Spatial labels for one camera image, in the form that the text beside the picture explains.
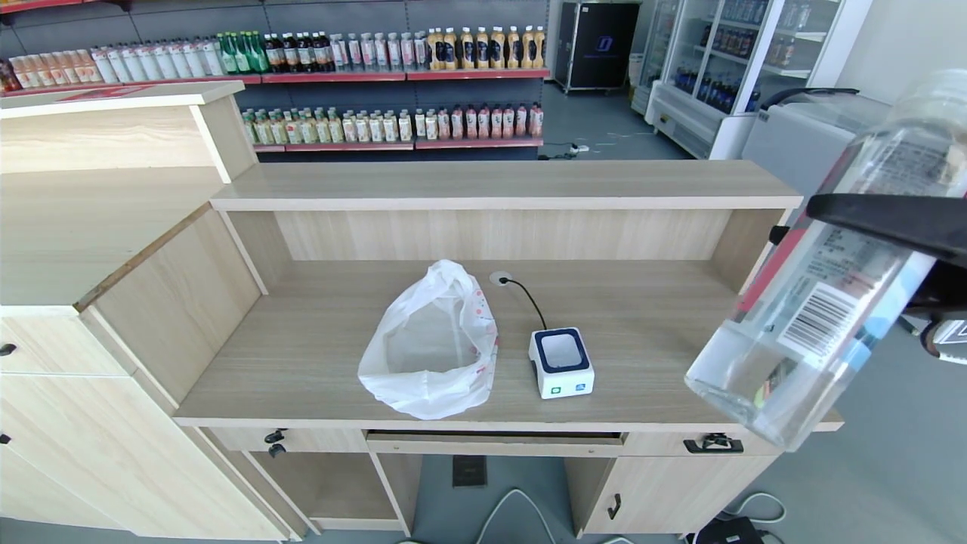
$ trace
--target black device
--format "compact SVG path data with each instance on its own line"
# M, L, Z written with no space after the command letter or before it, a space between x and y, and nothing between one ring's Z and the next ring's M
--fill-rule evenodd
M712 520L697 535L696 539L695 534L690 534L686 541L689 544L764 544L759 531L745 517L728 521Z
M565 94L625 85L640 7L633 0L561 4L554 80Z

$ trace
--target black drawer handle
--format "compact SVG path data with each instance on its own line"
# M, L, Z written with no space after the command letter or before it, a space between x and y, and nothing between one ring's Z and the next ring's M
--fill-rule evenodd
M264 438L265 443L274 444L276 442L281 442L285 440L285 435L282 433L282 431L288 431L288 429L275 429L274 431L272 431L271 433L265 436Z
M729 438L725 433L711 433L702 437L701 443L696 440L684 440L685 449L689 453L744 453L741 440Z
M618 515L618 510L621 510L621 494L620 493L614 494L614 508L611 508L610 506L608 507L608 509L607 509L607 517L609 517L609 518L611 518L613 520L614 517Z

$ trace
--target refrigerator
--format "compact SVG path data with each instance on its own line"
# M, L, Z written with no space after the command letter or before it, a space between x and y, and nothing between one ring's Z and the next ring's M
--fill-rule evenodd
M833 87L872 0L680 0L645 121L698 159L738 159L763 97Z
M554 80L565 94L625 86L640 7L637 0L561 4Z
M668 58L668 48L671 45L671 32L675 28L675 19L681 0L659 0L652 13L648 40L645 42L640 79L636 82L634 95L631 99L631 109L645 113L648 108L648 96L652 92L652 82L661 79L664 71L665 59Z

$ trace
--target counter drawer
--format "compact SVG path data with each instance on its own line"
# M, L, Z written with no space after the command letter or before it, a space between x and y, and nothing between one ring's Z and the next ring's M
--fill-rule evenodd
M742 445L742 451L728 451L728 447L710 447L709 451L692 453L686 447L686 440L693 440L696 446L701 446L703 439L711 434L724 434L727 438L737 440ZM700 456L737 456L737 455L779 455L780 448L773 446L764 439L749 431L716 431L709 430L700 433L628 433L625 437L625 448L621 455L632 457L700 457Z
M618 457L618 433L405 433L369 431L375 453L519 455L528 457Z
M279 443L285 451L361 453L366 449L366 437L360 429L287 429L282 439L267 442L265 438L277 429L269 427L212 427L221 443L232 451L267 451L272 443Z

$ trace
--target white bottle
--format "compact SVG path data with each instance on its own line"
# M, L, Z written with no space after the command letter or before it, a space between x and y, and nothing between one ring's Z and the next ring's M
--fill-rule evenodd
M201 45L201 50L205 54L205 64L208 65L208 75L209 76L224 76L225 70L221 67L221 61L219 60L219 51L215 47L215 39L209 37L205 39L205 43Z
M166 41L155 43L151 52L155 55L155 60L158 61L158 67L161 69L161 77L165 79L177 79L178 71L175 70L175 63L171 62L171 55L168 54L168 43Z
M155 59L155 55L151 53L151 44L141 44L135 50L137 54L137 60L141 63L141 68L144 69L144 74L148 76L148 79L152 81L157 81L163 79L161 77L161 68L158 66L158 60Z
M111 68L114 69L114 74L118 76L118 80L122 83L131 83L133 81L131 74L128 72L128 67L125 66L124 60L121 58L121 49L119 47L112 45L107 47L107 60L111 63Z
M131 79L134 81L148 80L148 76L144 74L144 69L141 68L141 62L137 60L137 54L134 53L134 46L121 44L121 58L124 60L124 65L128 69Z
M201 39L197 36L194 40L185 40L182 45L182 53L185 55L185 60L188 61L188 68L191 71L191 77L204 77L205 66L202 64L201 55L199 50L201 49Z
M188 66L188 60L182 51L180 41L168 44L168 56L171 57L171 62L175 65L175 72L178 73L179 78L188 79L191 77L191 68Z
M117 83L120 81L117 74L114 73L114 67L107 60L107 47L92 48L91 58L94 59L94 64L98 67L98 72L101 73L101 79L104 80L104 83Z

